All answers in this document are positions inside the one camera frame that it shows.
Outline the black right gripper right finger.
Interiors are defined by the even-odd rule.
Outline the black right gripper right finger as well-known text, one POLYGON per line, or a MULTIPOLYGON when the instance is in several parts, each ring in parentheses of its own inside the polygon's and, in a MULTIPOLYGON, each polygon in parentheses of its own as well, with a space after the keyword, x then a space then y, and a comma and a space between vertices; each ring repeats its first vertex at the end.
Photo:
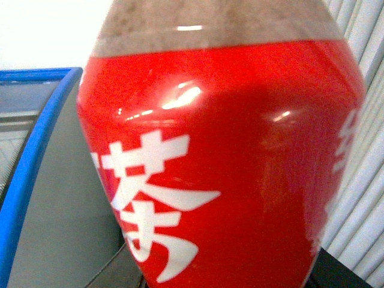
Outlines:
POLYGON ((372 288, 323 248, 307 280, 308 288, 372 288))

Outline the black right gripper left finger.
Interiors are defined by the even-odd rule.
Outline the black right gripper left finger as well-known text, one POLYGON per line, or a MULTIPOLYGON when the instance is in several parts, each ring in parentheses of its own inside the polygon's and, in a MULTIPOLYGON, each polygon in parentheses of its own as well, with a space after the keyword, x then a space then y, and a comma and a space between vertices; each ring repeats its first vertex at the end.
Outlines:
POLYGON ((86 287, 138 288, 147 284, 127 245, 123 244, 86 287))

